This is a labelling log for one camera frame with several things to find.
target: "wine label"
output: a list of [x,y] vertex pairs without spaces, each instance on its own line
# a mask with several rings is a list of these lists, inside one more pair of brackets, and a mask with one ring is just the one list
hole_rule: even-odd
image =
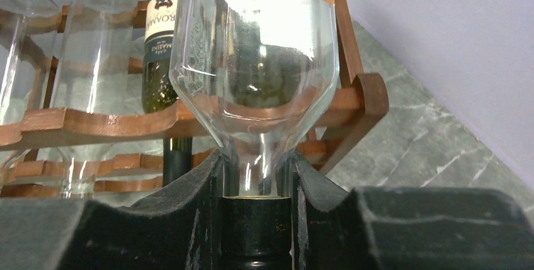
[[144,63],[171,58],[178,0],[149,0]]

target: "marble floor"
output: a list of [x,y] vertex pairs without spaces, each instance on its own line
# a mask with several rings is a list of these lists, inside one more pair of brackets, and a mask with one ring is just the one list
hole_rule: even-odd
[[[446,186],[500,189],[525,209],[534,223],[534,193],[436,98],[413,78],[358,23],[354,24],[366,72],[385,79],[390,99],[387,116],[327,175],[345,189],[357,186]],[[142,55],[142,38],[132,55]],[[142,113],[140,74],[129,75],[129,113]],[[213,147],[195,139],[193,149]],[[143,151],[161,154],[161,141],[121,143],[110,154]],[[129,205],[149,193],[100,194],[112,205]]]

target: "wooden shelf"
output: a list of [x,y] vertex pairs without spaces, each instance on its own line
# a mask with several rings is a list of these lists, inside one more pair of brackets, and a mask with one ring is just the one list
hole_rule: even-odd
[[[326,174],[385,116],[389,110],[387,90],[379,74],[366,74],[360,59],[358,44],[346,0],[335,0],[339,43],[338,89],[328,110],[321,116],[316,127],[327,127],[321,139],[311,130],[307,141],[298,149],[317,170]],[[140,1],[134,11],[133,27],[144,28],[147,2]],[[62,8],[58,31],[65,29],[69,7]],[[89,10],[83,15],[92,15]],[[132,13],[119,13],[110,17],[113,23],[128,21]],[[55,26],[49,21],[47,28]],[[32,63],[43,67],[43,53],[33,47]],[[52,59],[50,77],[45,96],[45,108],[27,111],[21,122],[0,125],[0,150],[33,149],[24,162],[19,162],[9,173],[9,183],[0,193],[3,197],[15,196],[57,196],[58,187],[44,186],[60,181],[62,164],[50,161],[35,161],[38,149],[92,143],[131,142],[157,138],[181,138],[207,135],[187,107],[178,101],[174,105],[147,115],[99,115],[67,108],[47,108],[54,85],[55,71],[59,60]],[[90,72],[84,64],[69,64],[80,73]],[[129,74],[142,72],[142,60],[130,59]],[[282,106],[270,110],[246,110],[259,112],[258,118],[284,112]],[[210,151],[196,154],[194,165],[198,165]],[[113,160],[98,164],[97,192],[145,191],[161,187],[161,157],[128,154],[118,155]],[[112,181],[117,177],[129,177],[129,181]]]

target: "green wine bottle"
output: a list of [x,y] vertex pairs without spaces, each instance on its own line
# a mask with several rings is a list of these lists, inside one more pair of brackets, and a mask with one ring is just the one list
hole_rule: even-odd
[[[142,104],[145,113],[161,111],[177,100],[169,80],[178,0],[148,0]],[[163,186],[191,170],[192,138],[163,140]]]

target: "transparent bottle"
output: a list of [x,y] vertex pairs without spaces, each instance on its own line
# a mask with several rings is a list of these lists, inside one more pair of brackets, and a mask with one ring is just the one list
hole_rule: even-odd
[[[60,21],[52,0],[0,0],[0,125],[43,107]],[[28,151],[0,151],[0,188]]]
[[[133,0],[71,0],[51,106],[121,113],[132,42]],[[112,143],[59,147],[63,198],[90,198],[100,161]]]
[[339,75],[333,0],[179,0],[171,83],[232,166],[226,197],[286,198],[289,153]]

